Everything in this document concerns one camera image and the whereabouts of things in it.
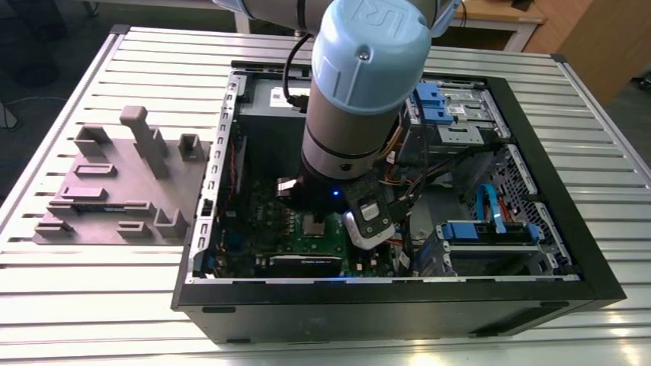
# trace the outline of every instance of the black cable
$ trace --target black cable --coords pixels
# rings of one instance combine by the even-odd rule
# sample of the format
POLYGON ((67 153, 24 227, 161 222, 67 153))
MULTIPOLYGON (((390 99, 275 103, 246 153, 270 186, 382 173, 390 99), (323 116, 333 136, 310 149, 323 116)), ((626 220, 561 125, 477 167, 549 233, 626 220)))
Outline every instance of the black cable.
POLYGON ((297 21, 298 29, 307 32, 306 26, 306 0, 297 0, 297 21))
POLYGON ((463 8, 463 15, 461 17, 461 27, 462 28, 466 28, 466 25, 469 23, 469 9, 466 7, 466 3, 465 3, 465 0, 461 0, 461 6, 463 8))
POLYGON ((290 67, 293 66, 293 60, 294 57, 297 56, 297 52, 302 49, 303 44, 306 44, 307 40, 313 35, 309 33, 303 36, 303 38, 297 42, 294 45, 293 50, 290 51, 290 54, 287 56, 287 61, 285 62, 285 68, 283 68, 283 94, 285 94, 285 99, 287 102, 294 105, 294 100, 293 95, 290 95, 290 67))
POLYGON ((427 125, 426 125, 426 111, 423 109, 423 103, 421 100, 421 96, 418 95, 418 89, 414 90, 414 101, 417 102, 417 107, 418 107, 418 119, 421 120, 421 137, 423 139, 423 173, 422 173, 422 184, 417 187, 418 189, 418 194, 415 194, 415 197, 421 195, 423 190, 426 189, 426 179, 427 177, 427 170, 430 169, 430 140, 429 140, 429 134, 427 134, 427 125))
POLYGON ((433 23, 433 28, 437 25, 437 18, 439 17, 439 0, 435 0, 435 22, 433 23))
POLYGON ((403 253, 405 255, 407 255, 407 258, 410 259, 410 266, 405 267, 405 270, 401 270, 399 276, 411 277, 414 273, 414 244, 411 240, 410 216, 406 217, 405 221, 401 223, 401 226, 402 226, 402 237, 403 237, 403 253))

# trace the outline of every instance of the aluminum table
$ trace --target aluminum table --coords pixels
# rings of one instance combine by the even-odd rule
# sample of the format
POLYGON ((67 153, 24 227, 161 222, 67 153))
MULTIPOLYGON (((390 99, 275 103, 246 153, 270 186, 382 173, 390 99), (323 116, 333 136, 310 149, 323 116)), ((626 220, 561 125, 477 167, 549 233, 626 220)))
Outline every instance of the aluminum table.
MULTIPOLYGON (((217 346, 170 309, 181 247, 39 246, 73 138, 130 136, 126 104, 166 139, 210 140, 231 61, 283 63, 297 39, 117 27, 0 210, 0 362, 47 364, 649 364, 651 176, 573 68, 547 55, 433 48, 426 70, 505 77, 629 299, 510 338, 217 346)), ((309 63, 311 44, 297 55, 309 63)))

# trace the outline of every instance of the floor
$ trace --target floor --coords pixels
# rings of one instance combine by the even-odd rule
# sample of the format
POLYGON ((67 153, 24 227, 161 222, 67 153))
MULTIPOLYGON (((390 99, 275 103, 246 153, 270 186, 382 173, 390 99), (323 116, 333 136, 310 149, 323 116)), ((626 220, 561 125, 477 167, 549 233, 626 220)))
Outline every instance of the floor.
MULTIPOLYGON (((227 11, 102 4, 99 16, 89 18, 79 2, 59 0, 58 6, 70 30, 66 39, 49 44, 59 65, 59 79, 46 87, 24 88, 0 70, 0 100, 6 103, 30 97, 67 98, 114 24, 201 31, 235 29, 234 17, 227 11)), ((7 13, 7 10, 0 5, 0 19, 6 15, 3 12, 7 13)), ((293 33, 291 30, 265 22, 255 22, 251 26, 254 32, 262 34, 293 33)), ((607 108, 647 163, 651 163, 651 146, 647 144, 651 137, 650 101, 651 91, 641 91, 631 83, 607 108)), ((10 193, 62 107, 62 101, 38 98, 10 106, 11 113, 20 119, 23 127, 14 133, 0 130, 0 201, 10 193)))

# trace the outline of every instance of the light blue robot joint cap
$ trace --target light blue robot joint cap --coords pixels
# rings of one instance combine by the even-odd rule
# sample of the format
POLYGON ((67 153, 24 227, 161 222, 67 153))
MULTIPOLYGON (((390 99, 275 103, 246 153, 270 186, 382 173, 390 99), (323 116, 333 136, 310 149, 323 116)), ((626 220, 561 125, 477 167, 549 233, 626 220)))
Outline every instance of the light blue robot joint cap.
POLYGON ((322 94, 353 114, 390 111, 414 91, 430 47, 426 17, 407 0, 335 0, 313 49, 322 94))

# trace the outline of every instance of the wires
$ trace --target wires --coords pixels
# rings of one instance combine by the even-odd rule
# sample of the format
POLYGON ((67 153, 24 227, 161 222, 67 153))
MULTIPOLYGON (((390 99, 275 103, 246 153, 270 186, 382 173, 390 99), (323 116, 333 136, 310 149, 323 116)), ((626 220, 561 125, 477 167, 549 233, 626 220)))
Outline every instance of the wires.
MULTIPOLYGON (((437 0, 437 9, 439 9, 439 0, 437 0)), ((418 107, 418 119, 421 120, 421 137, 423 140, 423 173, 422 173, 422 184, 418 183, 418 179, 413 184, 414 190, 418 189, 417 196, 421 196, 421 193, 426 189, 426 179, 427 177, 427 170, 430 168, 430 140, 427 136, 427 126, 426 126, 426 111, 423 109, 423 103, 421 100, 421 96, 418 95, 418 89, 414 90, 414 100, 417 102, 418 107)))
POLYGON ((461 0, 461 6, 463 8, 463 14, 461 16, 461 27, 466 28, 466 25, 469 23, 469 9, 466 7, 465 0, 461 0))
POLYGON ((389 139, 389 142, 387 142, 385 149, 382 149, 382 151, 378 154, 378 160, 383 160, 385 158, 387 158, 389 154, 391 153, 391 151, 394 150, 394 147, 398 144, 398 140, 401 139, 401 135, 402 135, 403 130, 405 130, 405 128, 403 128, 405 113, 407 113, 407 109, 401 111, 401 113, 398 114, 398 127, 394 130, 394 134, 391 135, 391 138, 389 139))
POLYGON ((437 19, 439 18, 439 0, 435 0, 435 21, 433 22, 431 26, 433 28, 437 25, 437 19))
POLYGON ((285 62, 285 68, 283 68, 283 94, 285 94, 285 99, 287 100, 287 102, 293 106, 295 106, 295 107, 298 107, 298 105, 295 105, 295 104, 298 103, 299 97, 295 96, 295 95, 290 95, 290 67, 293 66, 293 60, 294 60, 294 57, 297 56, 297 52, 302 49, 303 44, 306 44, 307 40, 310 40, 311 37, 313 37, 313 35, 309 33, 297 42, 297 44, 294 45, 294 48, 290 51, 290 54, 287 56, 287 61, 285 62))
POLYGON ((414 181, 414 185, 407 190, 407 197, 411 197, 411 202, 415 204, 419 194, 415 194, 417 185, 425 181, 425 185, 429 185, 438 177, 447 174, 451 170, 454 170, 455 166, 461 164, 469 157, 479 154, 487 153, 490 151, 497 151, 503 146, 502 143, 489 143, 485 146, 473 146, 466 148, 462 152, 455 154, 449 160, 441 162, 439 164, 434 165, 427 170, 427 175, 423 177, 421 175, 418 179, 414 181))
MULTIPOLYGON (((387 168, 387 172, 385 173, 385 181, 381 181, 381 183, 389 183, 390 185, 403 185, 402 180, 397 180, 391 178, 391 170, 394 169, 395 165, 390 165, 387 168)), ((405 180, 409 185, 414 184, 414 181, 411 179, 405 180)))
POLYGON ((499 196, 498 198, 498 205, 499 205, 499 211, 502 212, 502 215, 505 217, 505 220, 509 222, 509 223, 515 223, 517 222, 517 218, 513 216, 513 212, 511 210, 509 210, 509 207, 505 203, 505 199, 502 196, 499 196))

